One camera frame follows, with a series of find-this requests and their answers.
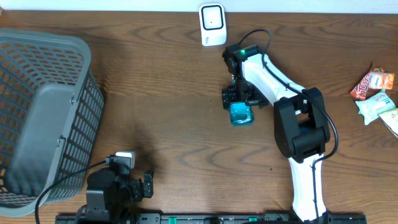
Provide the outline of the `teal Listerine mouthwash bottle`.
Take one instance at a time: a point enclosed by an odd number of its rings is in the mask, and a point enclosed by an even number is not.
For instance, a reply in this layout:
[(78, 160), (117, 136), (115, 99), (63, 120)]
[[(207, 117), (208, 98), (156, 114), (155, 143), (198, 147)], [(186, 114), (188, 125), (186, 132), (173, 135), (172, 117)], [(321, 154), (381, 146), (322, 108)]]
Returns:
[(233, 126), (248, 126), (254, 121), (250, 106), (245, 103), (232, 103), (229, 106), (230, 121)]

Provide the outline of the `red Top chocolate bar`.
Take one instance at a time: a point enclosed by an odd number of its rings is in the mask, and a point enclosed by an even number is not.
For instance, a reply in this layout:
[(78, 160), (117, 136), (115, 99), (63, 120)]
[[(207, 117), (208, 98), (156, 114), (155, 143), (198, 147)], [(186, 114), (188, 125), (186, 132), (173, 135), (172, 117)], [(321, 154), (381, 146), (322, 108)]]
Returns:
[(356, 100), (364, 101), (369, 89), (369, 82), (371, 74), (374, 72), (385, 72), (382, 67), (371, 67), (367, 74), (361, 81), (349, 92), (349, 94)]

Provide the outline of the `small teal wipes pack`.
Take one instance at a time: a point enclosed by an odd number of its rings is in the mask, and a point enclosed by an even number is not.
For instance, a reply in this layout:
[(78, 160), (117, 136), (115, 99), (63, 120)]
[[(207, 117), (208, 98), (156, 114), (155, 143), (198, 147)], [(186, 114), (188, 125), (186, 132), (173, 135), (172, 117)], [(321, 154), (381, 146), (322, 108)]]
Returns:
[(364, 124), (368, 125), (378, 119), (379, 114), (396, 108), (394, 102), (386, 94), (386, 90), (382, 89), (379, 93), (364, 101), (356, 101), (359, 108), (359, 114), (364, 117)]

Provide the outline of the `small orange box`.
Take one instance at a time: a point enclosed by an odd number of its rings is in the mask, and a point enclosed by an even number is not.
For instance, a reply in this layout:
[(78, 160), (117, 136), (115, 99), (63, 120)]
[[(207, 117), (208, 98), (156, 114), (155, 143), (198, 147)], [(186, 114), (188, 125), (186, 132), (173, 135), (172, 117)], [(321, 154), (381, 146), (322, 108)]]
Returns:
[(391, 90), (394, 85), (394, 74), (388, 72), (371, 72), (369, 79), (369, 87), (371, 89)]

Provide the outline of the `large white wet wipes pack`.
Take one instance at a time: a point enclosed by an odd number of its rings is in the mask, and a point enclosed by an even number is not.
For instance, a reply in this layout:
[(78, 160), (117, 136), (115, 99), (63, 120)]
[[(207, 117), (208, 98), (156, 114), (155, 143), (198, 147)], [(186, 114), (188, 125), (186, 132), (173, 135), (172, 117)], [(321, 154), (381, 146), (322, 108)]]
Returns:
[(397, 108), (383, 112), (379, 115), (382, 122), (389, 128), (389, 130), (397, 137), (398, 132), (398, 120), (397, 120)]

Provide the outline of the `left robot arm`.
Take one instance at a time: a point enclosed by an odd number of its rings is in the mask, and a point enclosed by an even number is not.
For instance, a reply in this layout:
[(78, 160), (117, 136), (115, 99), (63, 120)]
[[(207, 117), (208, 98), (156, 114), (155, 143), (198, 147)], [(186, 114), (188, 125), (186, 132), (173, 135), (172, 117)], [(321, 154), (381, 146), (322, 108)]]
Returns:
[(154, 171), (147, 170), (142, 179), (132, 179), (135, 164), (133, 152), (118, 152), (105, 159), (102, 168), (87, 178), (86, 205), (82, 206), (74, 223), (135, 223), (136, 216), (128, 205), (151, 198), (154, 194)]

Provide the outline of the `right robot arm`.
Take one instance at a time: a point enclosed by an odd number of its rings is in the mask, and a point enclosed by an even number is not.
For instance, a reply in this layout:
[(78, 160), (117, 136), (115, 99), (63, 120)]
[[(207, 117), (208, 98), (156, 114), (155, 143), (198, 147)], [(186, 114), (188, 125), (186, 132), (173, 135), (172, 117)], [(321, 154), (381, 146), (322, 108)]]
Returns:
[(252, 107), (273, 107), (275, 141), (292, 171), (293, 211), (302, 222), (319, 220), (326, 212), (320, 172), (330, 140), (322, 94), (289, 80), (257, 45), (230, 45), (222, 58), (232, 75), (231, 85), (222, 91), (231, 124), (250, 125)]

